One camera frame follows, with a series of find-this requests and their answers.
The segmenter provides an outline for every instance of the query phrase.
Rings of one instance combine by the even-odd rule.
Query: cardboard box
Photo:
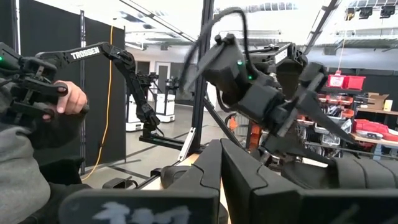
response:
[[[380,95],[378,93],[368,93],[368,108],[374,110],[383,110],[384,100],[387,99],[389,94]]]

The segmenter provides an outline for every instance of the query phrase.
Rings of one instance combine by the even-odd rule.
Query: human hand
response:
[[[53,110],[60,114],[78,114],[81,112],[83,107],[87,104],[87,96],[76,86],[73,82],[69,81],[56,81],[55,83],[64,83],[68,87],[68,94],[61,96],[58,99],[58,104],[53,106]],[[43,116],[44,120],[51,119],[49,115]]]

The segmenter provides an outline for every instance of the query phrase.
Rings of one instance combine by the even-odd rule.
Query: red storage bin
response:
[[[363,82],[366,77],[346,76],[343,82],[344,89],[362,90]]]
[[[328,87],[342,88],[344,85],[345,75],[329,75]]]

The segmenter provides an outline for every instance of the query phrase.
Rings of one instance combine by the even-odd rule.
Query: workbench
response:
[[[363,112],[368,112],[368,113],[385,114],[386,115],[386,117],[384,118],[385,125],[387,125],[388,115],[398,116],[398,111],[384,111],[384,110],[371,109],[371,108],[357,108],[357,110],[363,111]],[[387,141],[387,140],[383,140],[383,139],[375,140],[375,139],[362,138],[360,136],[357,136],[356,134],[353,134],[353,137],[357,141],[369,142],[369,143],[376,144],[376,147],[374,148],[374,150],[372,150],[372,153],[375,153],[376,155],[381,155],[383,146],[393,147],[393,148],[398,147],[398,142],[395,142],[395,141]],[[379,160],[380,156],[373,156],[372,159]]]
[[[184,161],[178,163],[176,166],[190,166],[192,165],[196,159],[198,159],[200,155],[199,154],[192,154],[190,157],[186,158]],[[162,184],[160,183],[160,177],[154,179],[151,183],[147,184],[145,187],[143,187],[141,190],[162,190]],[[220,202],[221,204],[224,205],[225,209],[228,211],[228,206],[226,203],[226,198],[225,198],[225,193],[224,193],[224,188],[223,188],[223,183],[221,182],[221,187],[220,187]]]

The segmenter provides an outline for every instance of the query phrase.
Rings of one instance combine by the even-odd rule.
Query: yellow extension cord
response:
[[[111,33],[110,33],[109,43],[110,43],[111,45],[113,44],[113,26],[111,26]],[[90,172],[85,178],[83,178],[82,181],[87,180],[87,179],[93,174],[93,172],[96,170],[96,168],[98,167],[98,164],[100,163],[100,160],[101,160],[102,148],[103,148],[104,143],[105,143],[106,134],[108,133],[108,124],[109,124],[109,102],[110,102],[110,99],[111,99],[111,86],[112,86],[112,61],[109,61],[109,83],[108,83],[108,100],[107,100],[107,102],[106,102],[106,122],[105,122],[105,130],[104,130],[104,134],[103,134],[103,136],[102,136],[101,145],[99,146],[97,161],[95,162],[95,165],[94,165],[93,169],[91,170],[91,172]]]

